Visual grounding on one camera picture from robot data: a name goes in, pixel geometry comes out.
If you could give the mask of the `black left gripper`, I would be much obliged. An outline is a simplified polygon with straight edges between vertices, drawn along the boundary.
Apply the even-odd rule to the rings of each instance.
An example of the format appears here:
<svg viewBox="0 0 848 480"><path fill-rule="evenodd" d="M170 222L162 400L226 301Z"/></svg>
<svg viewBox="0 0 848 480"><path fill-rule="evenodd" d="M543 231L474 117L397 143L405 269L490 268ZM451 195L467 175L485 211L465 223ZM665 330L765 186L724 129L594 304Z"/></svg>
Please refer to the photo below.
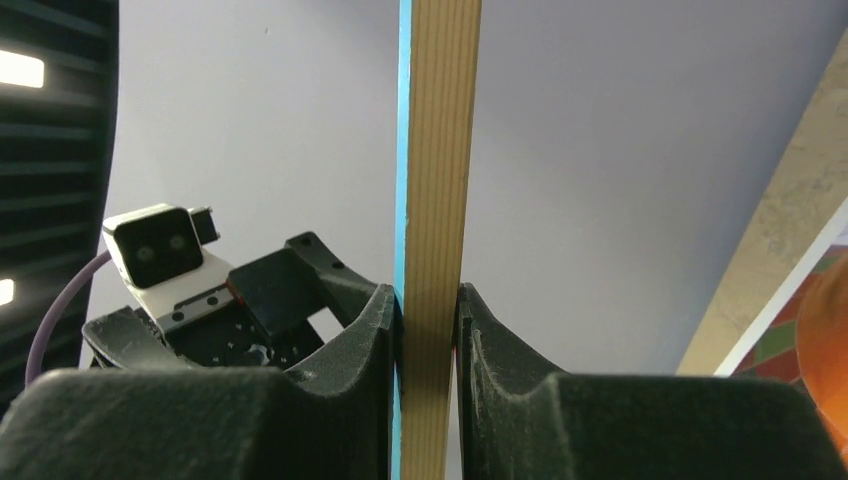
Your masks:
<svg viewBox="0 0 848 480"><path fill-rule="evenodd" d="M311 316L327 310L346 328L375 289L315 233L304 232L159 319L124 307L87 322L82 336L102 368L287 369L325 343Z"/></svg>

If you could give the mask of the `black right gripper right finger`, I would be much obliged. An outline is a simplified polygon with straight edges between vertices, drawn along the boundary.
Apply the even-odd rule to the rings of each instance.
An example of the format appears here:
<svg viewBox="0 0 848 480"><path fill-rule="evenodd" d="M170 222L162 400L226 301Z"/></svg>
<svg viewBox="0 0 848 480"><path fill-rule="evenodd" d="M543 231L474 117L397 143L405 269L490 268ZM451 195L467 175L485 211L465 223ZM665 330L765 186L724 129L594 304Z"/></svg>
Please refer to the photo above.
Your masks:
<svg viewBox="0 0 848 480"><path fill-rule="evenodd" d="M573 374L470 283L456 305L467 479L843 479L812 402L774 381Z"/></svg>

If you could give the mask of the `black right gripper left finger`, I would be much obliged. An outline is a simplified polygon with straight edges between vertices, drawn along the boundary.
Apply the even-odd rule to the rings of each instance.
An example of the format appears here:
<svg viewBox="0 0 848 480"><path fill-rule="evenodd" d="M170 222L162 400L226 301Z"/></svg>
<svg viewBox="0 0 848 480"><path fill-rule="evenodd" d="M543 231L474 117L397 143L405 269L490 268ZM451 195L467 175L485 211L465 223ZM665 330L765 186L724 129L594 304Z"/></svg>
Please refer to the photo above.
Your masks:
<svg viewBox="0 0 848 480"><path fill-rule="evenodd" d="M54 371L1 424L5 479L386 479L395 296L293 368Z"/></svg>

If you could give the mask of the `hot air balloon photo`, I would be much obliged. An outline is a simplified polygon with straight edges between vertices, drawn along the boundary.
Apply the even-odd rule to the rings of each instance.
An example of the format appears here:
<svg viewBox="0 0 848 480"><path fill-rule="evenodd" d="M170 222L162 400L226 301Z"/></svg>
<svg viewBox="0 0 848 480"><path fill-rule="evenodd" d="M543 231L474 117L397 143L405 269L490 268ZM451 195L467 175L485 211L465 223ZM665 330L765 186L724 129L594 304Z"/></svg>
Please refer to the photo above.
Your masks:
<svg viewBox="0 0 848 480"><path fill-rule="evenodd" d="M847 203L715 370L788 383L813 401L847 459Z"/></svg>

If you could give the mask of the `blue wooden picture frame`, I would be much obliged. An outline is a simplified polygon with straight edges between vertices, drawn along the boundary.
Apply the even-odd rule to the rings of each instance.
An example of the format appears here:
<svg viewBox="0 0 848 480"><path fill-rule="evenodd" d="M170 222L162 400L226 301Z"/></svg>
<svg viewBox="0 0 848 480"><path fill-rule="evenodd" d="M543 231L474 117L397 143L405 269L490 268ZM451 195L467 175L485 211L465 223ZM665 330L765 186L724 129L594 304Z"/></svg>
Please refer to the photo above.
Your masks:
<svg viewBox="0 0 848 480"><path fill-rule="evenodd" d="M399 5L394 284L403 314L395 474L445 475L482 5Z"/></svg>

